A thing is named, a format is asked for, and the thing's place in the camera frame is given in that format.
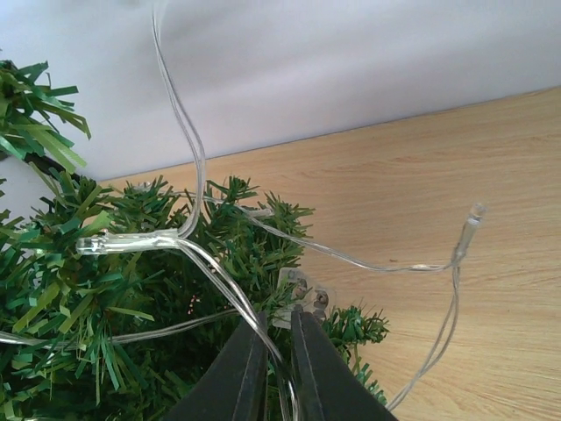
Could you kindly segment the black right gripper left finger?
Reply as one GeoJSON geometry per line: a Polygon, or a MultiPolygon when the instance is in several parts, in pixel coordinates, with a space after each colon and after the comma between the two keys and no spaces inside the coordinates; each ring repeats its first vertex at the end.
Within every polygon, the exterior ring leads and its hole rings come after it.
{"type": "Polygon", "coordinates": [[[267,355],[262,339],[242,321],[202,379],[164,418],[265,420],[267,355]]]}

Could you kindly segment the small green christmas tree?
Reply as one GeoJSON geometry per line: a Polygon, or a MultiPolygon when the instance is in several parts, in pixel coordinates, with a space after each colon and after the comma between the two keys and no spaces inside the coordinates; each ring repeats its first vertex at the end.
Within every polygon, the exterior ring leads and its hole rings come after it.
{"type": "MultiPolygon", "coordinates": [[[[303,420],[291,319],[281,329],[273,315],[290,298],[278,276],[299,263],[311,209],[260,202],[234,176],[199,174],[195,192],[176,193],[162,178],[114,189],[77,175],[50,118],[88,124],[67,99],[76,87],[38,84],[46,70],[1,64],[1,148],[52,193],[32,218],[1,215],[2,419],[166,420],[245,321],[268,351],[265,420],[303,420]]],[[[387,409],[357,353],[386,337],[386,320],[334,307],[319,325],[387,409]]]]}

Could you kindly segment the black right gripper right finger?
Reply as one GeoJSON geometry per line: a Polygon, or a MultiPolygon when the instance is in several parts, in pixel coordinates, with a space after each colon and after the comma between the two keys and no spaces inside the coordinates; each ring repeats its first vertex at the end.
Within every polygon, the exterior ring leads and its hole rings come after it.
{"type": "Polygon", "coordinates": [[[353,376],[313,314],[293,310],[291,332],[292,364],[303,420],[396,419],[353,376]]]}

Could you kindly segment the clear plastic battery box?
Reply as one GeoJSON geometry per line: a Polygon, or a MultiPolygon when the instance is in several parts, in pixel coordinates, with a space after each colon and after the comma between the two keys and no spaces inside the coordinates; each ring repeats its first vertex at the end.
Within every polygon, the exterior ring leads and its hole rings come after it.
{"type": "Polygon", "coordinates": [[[299,268],[282,268],[278,276],[278,286],[289,286],[290,298],[273,315],[273,326],[290,329],[291,312],[297,305],[311,313],[319,323],[330,315],[337,304],[337,292],[306,275],[299,268]]]}

